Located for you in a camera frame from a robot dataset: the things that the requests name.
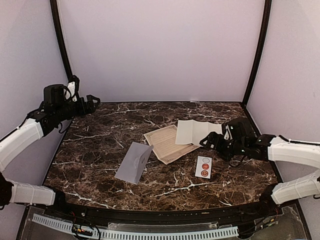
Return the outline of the beige lined letter paper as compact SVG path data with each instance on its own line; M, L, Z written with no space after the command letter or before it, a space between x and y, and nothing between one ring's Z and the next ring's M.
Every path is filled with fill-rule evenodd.
M168 165L180 157L196 150L193 144L176 144L177 127L170 125L144 134L157 159Z

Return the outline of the grey envelope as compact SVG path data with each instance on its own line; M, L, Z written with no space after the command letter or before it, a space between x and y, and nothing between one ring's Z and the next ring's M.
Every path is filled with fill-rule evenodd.
M137 185L143 174L148 159L153 151L153 145L146 145L133 142L120 167L118 168L115 178L131 184Z

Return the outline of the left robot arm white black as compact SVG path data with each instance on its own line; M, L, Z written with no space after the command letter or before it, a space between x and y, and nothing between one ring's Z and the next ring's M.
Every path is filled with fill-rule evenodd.
M23 122L0 140L0 170L7 166L27 147L47 136L64 121L96 111L101 100L93 95L79 97L77 81L68 85L53 84L44 88L39 108L29 112ZM60 218L67 218L70 206L49 187L32 185L0 177L0 207L29 204L50 206Z

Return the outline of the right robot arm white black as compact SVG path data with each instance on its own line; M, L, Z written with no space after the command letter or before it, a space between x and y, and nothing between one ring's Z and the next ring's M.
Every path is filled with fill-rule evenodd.
M200 140L200 146L216 150L229 162L235 156L271 162L290 162L319 169L320 144L291 140L282 135L262 134L256 136L247 118L238 117L222 124L222 133L213 130ZM275 183L266 187L255 205L255 213L266 217L275 205L313 196L320 197L320 171L297 179Z

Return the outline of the red round seal sticker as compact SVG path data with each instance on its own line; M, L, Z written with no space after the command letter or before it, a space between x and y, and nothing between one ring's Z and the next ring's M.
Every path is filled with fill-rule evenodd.
M207 163L202 164L202 169L204 170L208 170L210 168L210 166Z

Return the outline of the wax seal sticker sheet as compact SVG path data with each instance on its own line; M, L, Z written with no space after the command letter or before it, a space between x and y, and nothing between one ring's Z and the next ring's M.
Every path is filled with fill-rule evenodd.
M195 176L198 178L210 179L212 172L212 158L198 156L195 168Z

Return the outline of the brown round seal sticker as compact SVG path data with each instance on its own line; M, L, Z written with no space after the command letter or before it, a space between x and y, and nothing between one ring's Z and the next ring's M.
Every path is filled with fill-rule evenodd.
M201 175L202 175L203 177L207 177L207 176L209 175L209 173L208 173L208 171L206 171L206 170L202 170L202 171L201 171Z

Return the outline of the white folded paper sheet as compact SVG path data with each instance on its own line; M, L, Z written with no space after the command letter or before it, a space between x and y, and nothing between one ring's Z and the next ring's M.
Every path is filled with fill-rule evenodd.
M193 119L178 120L175 143L177 145L200 146L200 141L211 132L222 134L222 124L200 122Z

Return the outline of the black left frame post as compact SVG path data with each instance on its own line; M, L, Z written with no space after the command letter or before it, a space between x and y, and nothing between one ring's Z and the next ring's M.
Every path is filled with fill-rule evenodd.
M52 15L52 20L53 20L53 25L54 25L55 35L56 35L56 39L59 47L60 56L62 59L67 80L68 82L70 82L73 76L73 73L72 73L71 64L69 61L69 57L68 57L68 53L65 45L65 40L64 40L60 15L59 15L59 9L58 9L58 1L50 0L49 2L50 2L51 15Z

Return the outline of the black frame post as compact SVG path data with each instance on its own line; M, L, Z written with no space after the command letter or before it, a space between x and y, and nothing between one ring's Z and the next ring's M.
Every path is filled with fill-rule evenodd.
M71 64L69 61L69 57L68 57L68 53L65 45L65 40L64 40L60 15L59 15L59 9L58 9L58 1L50 0L49 2L50 2L51 15L52 15L52 20L53 20L53 25L54 25L55 35L56 35L56 39L59 47L60 56L62 59L67 80L68 82L70 82L73 76L73 73L72 73Z
M258 69L260 66L261 58L263 55L263 50L265 46L268 25L269 25L269 20L271 15L271 8L272 8L272 0L265 0L257 47L256 47L248 83L247 83L245 93L241 102L244 108L246 108L249 103L251 93L254 87L254 83L257 77Z

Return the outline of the black front rail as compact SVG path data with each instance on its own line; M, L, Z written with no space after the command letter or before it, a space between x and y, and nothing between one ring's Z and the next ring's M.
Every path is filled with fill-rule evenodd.
M58 203L48 206L44 212L55 217L75 220L77 223L87 220L105 226L108 223L175 225L218 222L220 224L243 224L272 216L276 211L277 207L275 205L269 205L265 201L202 210L116 210L67 203L66 196L59 193Z

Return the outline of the black right frame post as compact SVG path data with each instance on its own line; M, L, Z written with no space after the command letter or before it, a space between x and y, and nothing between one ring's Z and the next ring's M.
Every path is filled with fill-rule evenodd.
M269 25L269 20L271 15L271 8L272 8L272 0L265 0L257 47L256 47L248 83L247 83L245 93L241 102L244 108L246 108L249 103L251 93L254 87L254 83L257 77L258 69L260 66L261 58L263 55L263 50L265 46L268 25Z

